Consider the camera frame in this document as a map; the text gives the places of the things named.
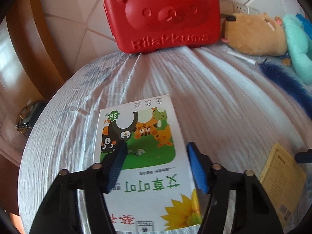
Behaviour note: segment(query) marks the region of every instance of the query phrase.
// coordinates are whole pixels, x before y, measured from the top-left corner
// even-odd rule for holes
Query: yellow sunflower
[[[182,202],[171,200],[173,207],[165,207],[168,214],[162,218],[168,221],[165,224],[165,226],[169,226],[166,230],[184,228],[202,222],[196,190],[193,190],[191,199],[183,194],[181,197]]]

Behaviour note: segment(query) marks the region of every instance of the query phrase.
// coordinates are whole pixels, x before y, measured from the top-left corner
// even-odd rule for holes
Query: white tablecloth
[[[312,148],[312,122],[302,108],[257,69],[227,54],[227,48],[117,52],[74,74],[41,114],[22,157],[18,202],[26,233],[59,170],[76,172],[92,164],[103,108],[170,94],[185,143],[195,141],[213,162],[235,172],[252,169],[259,176],[276,141],[292,155]],[[306,213],[311,189],[308,175],[288,228]],[[82,193],[79,201],[84,232],[90,233]],[[225,233],[230,233],[233,197],[229,209]]]

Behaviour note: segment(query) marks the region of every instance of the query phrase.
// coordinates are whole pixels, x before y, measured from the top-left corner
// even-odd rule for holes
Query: embossed bear face
[[[160,32],[194,28],[209,17],[207,0],[118,0],[125,3],[129,24],[137,30]]]

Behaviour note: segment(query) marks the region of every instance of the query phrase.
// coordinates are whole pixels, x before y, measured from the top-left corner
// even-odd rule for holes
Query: green badge
[[[120,113],[118,111],[111,111],[111,113],[108,115],[108,120],[114,121],[118,119]]]

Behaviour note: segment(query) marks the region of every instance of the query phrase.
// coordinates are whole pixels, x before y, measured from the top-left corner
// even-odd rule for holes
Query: red rilakkuma box
[[[220,37],[219,0],[104,0],[104,8],[125,53],[196,47]]]

